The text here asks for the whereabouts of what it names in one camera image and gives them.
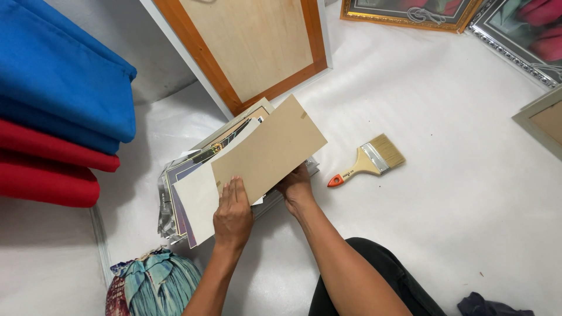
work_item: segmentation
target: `picture frame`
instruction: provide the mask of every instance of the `picture frame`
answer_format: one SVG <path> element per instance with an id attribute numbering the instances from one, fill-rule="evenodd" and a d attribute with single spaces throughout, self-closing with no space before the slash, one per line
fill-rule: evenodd
<path id="1" fill-rule="evenodd" d="M 512 119 L 562 160 L 562 85 L 524 106 Z"/>
<path id="2" fill-rule="evenodd" d="M 462 33 L 483 0 L 343 0 L 340 19 Z"/>
<path id="3" fill-rule="evenodd" d="M 552 14 L 551 8 L 546 8 L 548 13 L 541 15 L 535 6 L 537 1 L 490 0 L 474 16 L 467 29 L 552 89 L 562 83 L 562 55 L 549 48 L 553 40 L 562 40 L 562 26 L 558 24 L 562 22 L 562 17 L 553 19 L 556 14 Z M 558 32 L 560 37 L 550 36 Z"/>

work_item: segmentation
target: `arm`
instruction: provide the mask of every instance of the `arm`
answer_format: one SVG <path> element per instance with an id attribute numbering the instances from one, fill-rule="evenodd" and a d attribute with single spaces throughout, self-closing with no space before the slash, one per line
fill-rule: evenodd
<path id="1" fill-rule="evenodd" d="M 225 183 L 213 216 L 211 260 L 182 316 L 221 314 L 228 284 L 252 231 L 253 217 L 242 178 L 233 177 L 230 184 Z"/>
<path id="2" fill-rule="evenodd" d="M 340 315 L 411 316 L 410 311 L 373 266 L 330 223 L 312 195 L 306 166 L 286 176 L 277 189 L 300 223 L 328 294 Z"/>

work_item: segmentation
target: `hand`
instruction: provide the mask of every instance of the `hand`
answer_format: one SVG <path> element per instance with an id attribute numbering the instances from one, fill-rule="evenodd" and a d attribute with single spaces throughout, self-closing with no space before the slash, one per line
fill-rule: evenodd
<path id="1" fill-rule="evenodd" d="M 241 177 L 225 183 L 219 198 L 219 208 L 213 215 L 215 248 L 240 255 L 252 231 L 254 214 Z"/>
<path id="2" fill-rule="evenodd" d="M 310 174 L 304 162 L 283 178 L 275 189 L 281 192 L 285 198 L 285 205 L 293 216 L 299 215 L 303 209 L 316 205 L 310 185 Z"/>

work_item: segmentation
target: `person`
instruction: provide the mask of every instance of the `person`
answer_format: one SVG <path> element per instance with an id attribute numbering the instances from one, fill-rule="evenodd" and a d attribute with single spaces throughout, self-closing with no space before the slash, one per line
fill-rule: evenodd
<path id="1" fill-rule="evenodd" d="M 373 241 L 340 236 L 314 199 L 304 163 L 275 188 L 300 223 L 320 270 L 309 315 L 445 315 L 390 251 Z M 221 314 L 253 221 L 243 180 L 233 177 L 213 217 L 211 259 L 182 316 Z"/>

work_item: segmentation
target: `paint brush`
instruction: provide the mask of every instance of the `paint brush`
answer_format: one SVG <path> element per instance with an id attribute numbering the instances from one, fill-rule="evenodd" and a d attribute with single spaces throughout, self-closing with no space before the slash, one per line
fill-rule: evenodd
<path id="1" fill-rule="evenodd" d="M 357 148 L 355 165 L 334 176 L 328 183 L 328 187 L 337 187 L 349 181 L 351 177 L 359 172 L 383 175 L 404 162 L 406 162 L 406 159 L 396 146 L 386 135 L 381 134 Z"/>

